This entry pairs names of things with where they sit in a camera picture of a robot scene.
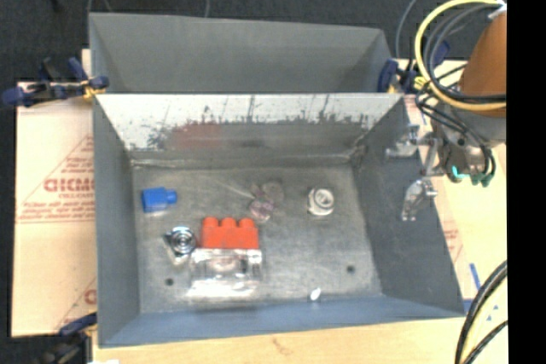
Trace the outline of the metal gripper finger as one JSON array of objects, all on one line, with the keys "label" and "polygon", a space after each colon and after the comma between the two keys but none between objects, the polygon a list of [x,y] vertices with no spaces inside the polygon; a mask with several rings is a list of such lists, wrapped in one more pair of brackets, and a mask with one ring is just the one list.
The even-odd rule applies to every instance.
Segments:
[{"label": "metal gripper finger", "polygon": [[419,211],[432,204],[437,195],[438,191],[429,178],[417,179],[405,192],[400,219],[403,222],[414,222]]},{"label": "metal gripper finger", "polygon": [[393,147],[385,150],[386,159],[408,159],[415,155],[422,143],[420,125],[408,124],[404,133],[395,141]]}]

